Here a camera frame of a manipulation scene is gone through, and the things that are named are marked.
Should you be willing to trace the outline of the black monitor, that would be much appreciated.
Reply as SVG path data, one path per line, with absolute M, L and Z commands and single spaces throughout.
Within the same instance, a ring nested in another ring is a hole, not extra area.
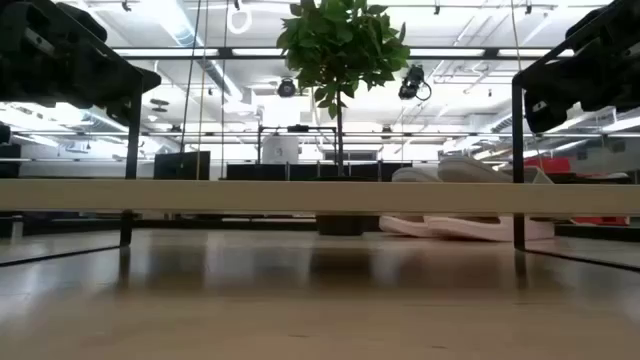
M 209 151 L 157 154 L 154 180 L 209 180 Z

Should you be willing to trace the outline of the green plant in black pot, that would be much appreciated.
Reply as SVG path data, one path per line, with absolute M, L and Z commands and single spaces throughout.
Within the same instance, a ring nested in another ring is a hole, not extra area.
M 298 0 L 289 10 L 276 47 L 296 73 L 298 87 L 312 89 L 316 107 L 336 122 L 337 173 L 318 180 L 364 183 L 365 177 L 345 173 L 343 99 L 353 99 L 362 83 L 371 90 L 394 81 L 408 66 L 406 27 L 393 28 L 387 8 L 367 0 Z

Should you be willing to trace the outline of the black-framed wooden shoe shelf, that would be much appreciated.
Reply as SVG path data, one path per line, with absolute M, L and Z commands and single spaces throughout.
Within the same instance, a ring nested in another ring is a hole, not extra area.
M 137 175 L 140 122 L 129 125 L 121 179 L 0 179 L 2 211 L 118 211 L 123 244 L 137 211 L 167 213 L 466 214 L 511 216 L 514 246 L 524 219 L 640 215 L 640 186 L 535 184 L 513 161 L 511 183 L 144 180 Z

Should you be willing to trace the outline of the pink slide sandal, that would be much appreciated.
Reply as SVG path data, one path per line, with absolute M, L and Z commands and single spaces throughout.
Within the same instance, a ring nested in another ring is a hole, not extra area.
M 379 228 L 388 233 L 394 233 L 416 238 L 432 238 L 436 236 L 424 216 L 381 216 Z
M 500 217 L 425 217 L 428 229 L 440 237 L 468 238 L 493 242 L 512 242 L 514 219 Z M 552 222 L 524 219 L 525 239 L 541 240 L 555 236 Z

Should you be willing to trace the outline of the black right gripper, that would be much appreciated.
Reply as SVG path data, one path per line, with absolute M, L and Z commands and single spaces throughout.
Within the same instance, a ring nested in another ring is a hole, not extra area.
M 542 133 L 563 124 L 579 101 L 582 75 L 574 69 L 551 68 L 523 75 L 524 107 L 529 128 Z

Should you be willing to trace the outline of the black aluminium table frame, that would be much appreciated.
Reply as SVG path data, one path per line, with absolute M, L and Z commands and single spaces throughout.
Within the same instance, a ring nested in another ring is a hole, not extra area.
M 118 215 L 106 218 L 70 216 L 61 213 L 23 213 L 12 217 L 22 223 L 22 233 L 45 235 L 74 232 L 119 230 L 121 220 Z M 200 216 L 195 219 L 161 220 L 141 218 L 134 221 L 135 228 L 181 229 L 181 230 L 247 230 L 247 231 L 316 231 L 314 219 L 294 219 L 292 217 L 221 217 Z M 596 240 L 622 241 L 640 244 L 640 226 L 579 226 L 557 225 L 558 236 L 587 238 Z

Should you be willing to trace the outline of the row of black panels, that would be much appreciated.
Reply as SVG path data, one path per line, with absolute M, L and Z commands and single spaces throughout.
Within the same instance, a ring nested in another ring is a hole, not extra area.
M 411 168 L 408 162 L 373 162 L 345 164 L 343 174 L 338 174 L 336 164 L 229 164 L 226 180 L 236 181 L 339 181 L 354 180 L 390 182 L 393 174 L 401 168 Z

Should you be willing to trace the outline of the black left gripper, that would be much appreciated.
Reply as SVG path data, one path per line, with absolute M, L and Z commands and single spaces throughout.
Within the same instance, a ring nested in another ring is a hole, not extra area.
M 118 68 L 99 82 L 99 106 L 123 125 L 138 125 L 142 92 L 151 91 L 160 84 L 161 76 L 154 71 L 143 69 L 141 72 L 135 66 Z

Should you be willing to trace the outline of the grey slide sandal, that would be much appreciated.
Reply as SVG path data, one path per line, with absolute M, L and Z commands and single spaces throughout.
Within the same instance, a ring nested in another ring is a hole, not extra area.
M 460 183 L 511 183 L 512 177 L 494 170 L 491 166 L 466 156 L 443 158 L 437 174 L 443 182 Z
M 402 167 L 396 170 L 392 177 L 392 182 L 440 182 L 436 173 L 427 168 Z

